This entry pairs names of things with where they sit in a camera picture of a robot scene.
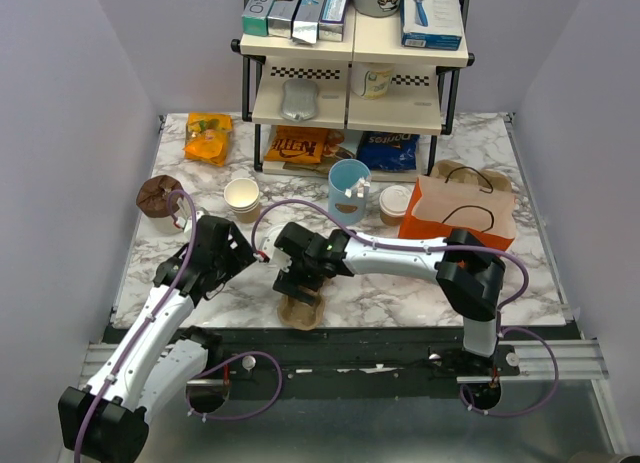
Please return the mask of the separated brown pulp carrier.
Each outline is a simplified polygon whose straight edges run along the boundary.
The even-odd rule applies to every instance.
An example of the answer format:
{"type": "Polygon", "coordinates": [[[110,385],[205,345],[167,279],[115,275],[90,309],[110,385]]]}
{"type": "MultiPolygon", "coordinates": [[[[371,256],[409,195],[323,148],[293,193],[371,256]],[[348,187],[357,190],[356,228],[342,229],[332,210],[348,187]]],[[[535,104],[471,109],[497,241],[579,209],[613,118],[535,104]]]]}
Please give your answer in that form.
{"type": "Polygon", "coordinates": [[[301,331],[315,329],[324,318],[325,300],[322,289],[325,281],[324,277],[320,277],[309,285],[304,285],[277,279],[273,289],[282,295],[277,308],[281,323],[301,331]]]}

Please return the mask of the kraft paper cup stack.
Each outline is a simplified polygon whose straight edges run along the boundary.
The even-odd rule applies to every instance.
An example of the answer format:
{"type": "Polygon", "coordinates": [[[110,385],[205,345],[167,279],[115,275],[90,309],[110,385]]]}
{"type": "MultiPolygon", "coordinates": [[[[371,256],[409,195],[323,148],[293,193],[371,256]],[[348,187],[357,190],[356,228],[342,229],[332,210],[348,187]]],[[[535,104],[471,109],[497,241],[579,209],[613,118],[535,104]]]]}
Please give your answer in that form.
{"type": "Polygon", "coordinates": [[[236,178],[223,192],[224,200],[241,223],[255,222],[260,215],[260,189],[250,178],[236,178]]]}

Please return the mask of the single kraft paper cup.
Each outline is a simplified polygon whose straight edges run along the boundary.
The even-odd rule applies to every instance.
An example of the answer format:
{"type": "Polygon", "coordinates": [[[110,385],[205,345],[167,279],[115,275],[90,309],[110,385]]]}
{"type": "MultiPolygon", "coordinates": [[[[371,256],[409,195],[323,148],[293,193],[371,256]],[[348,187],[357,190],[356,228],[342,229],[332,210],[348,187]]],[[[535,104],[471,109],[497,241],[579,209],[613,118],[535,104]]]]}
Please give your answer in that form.
{"type": "Polygon", "coordinates": [[[389,211],[384,208],[380,208],[380,219],[387,226],[399,226],[402,224],[406,211],[389,211]]]}

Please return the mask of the single white cup lid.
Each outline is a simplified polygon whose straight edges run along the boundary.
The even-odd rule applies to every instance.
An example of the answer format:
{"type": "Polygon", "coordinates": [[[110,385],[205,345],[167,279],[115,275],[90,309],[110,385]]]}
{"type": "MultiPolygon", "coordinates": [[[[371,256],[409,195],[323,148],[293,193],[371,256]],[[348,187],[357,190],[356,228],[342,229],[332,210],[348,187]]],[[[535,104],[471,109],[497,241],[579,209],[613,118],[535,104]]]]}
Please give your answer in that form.
{"type": "Polygon", "coordinates": [[[412,191],[400,185],[385,188],[379,196],[381,211],[389,217],[403,217],[409,206],[412,191]]]}

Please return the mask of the orange paper bag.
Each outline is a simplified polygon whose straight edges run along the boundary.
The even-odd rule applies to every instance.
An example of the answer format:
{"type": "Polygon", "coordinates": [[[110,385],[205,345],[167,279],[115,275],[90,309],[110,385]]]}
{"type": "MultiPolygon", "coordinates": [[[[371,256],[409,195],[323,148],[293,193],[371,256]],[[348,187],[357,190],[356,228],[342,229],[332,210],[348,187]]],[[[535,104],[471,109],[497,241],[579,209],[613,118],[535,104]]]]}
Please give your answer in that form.
{"type": "Polygon", "coordinates": [[[509,192],[421,176],[398,236],[432,239],[460,228],[482,244],[505,251],[517,236],[515,206],[515,195],[509,192]]]}

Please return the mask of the brown pulp cup carrier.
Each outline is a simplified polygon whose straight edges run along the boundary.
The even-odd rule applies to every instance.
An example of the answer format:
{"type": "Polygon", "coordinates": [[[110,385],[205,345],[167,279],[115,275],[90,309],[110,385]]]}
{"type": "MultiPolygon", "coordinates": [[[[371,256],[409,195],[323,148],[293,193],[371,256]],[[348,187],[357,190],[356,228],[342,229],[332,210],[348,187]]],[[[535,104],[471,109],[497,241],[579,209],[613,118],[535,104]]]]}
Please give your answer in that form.
{"type": "Polygon", "coordinates": [[[489,169],[477,170],[451,160],[438,161],[430,176],[446,182],[479,186],[485,193],[491,193],[493,190],[509,193],[513,191],[512,182],[506,175],[489,169]]]}

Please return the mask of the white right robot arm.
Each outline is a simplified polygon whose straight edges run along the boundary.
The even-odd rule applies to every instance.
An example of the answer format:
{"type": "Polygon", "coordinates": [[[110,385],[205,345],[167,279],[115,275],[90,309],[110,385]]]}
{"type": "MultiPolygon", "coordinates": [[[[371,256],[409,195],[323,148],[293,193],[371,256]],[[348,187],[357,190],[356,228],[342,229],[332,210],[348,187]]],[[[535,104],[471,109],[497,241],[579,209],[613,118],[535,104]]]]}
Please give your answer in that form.
{"type": "Polygon", "coordinates": [[[460,362],[480,375],[496,363],[497,307],[506,266],[496,251],[466,230],[447,238],[408,240],[349,234],[323,237],[288,223],[273,243],[279,267],[273,289],[308,305],[324,282],[337,276],[392,275],[435,282],[463,317],[460,362]]]}

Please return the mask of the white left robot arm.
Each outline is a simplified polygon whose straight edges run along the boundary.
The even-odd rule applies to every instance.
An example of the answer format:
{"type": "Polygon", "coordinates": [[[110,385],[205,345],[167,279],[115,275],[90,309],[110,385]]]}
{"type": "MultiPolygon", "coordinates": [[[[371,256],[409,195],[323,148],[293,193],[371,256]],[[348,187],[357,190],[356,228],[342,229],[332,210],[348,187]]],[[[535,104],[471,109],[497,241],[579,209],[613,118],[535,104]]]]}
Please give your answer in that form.
{"type": "Polygon", "coordinates": [[[220,370],[222,355],[207,343],[181,343],[180,356],[168,361],[161,355],[200,301],[254,261],[235,223],[211,215],[197,220],[189,241],[158,266],[143,309],[112,355],[82,388],[61,395],[63,444],[76,461],[135,461],[154,408],[186,382],[188,371],[209,378],[220,370]]]}

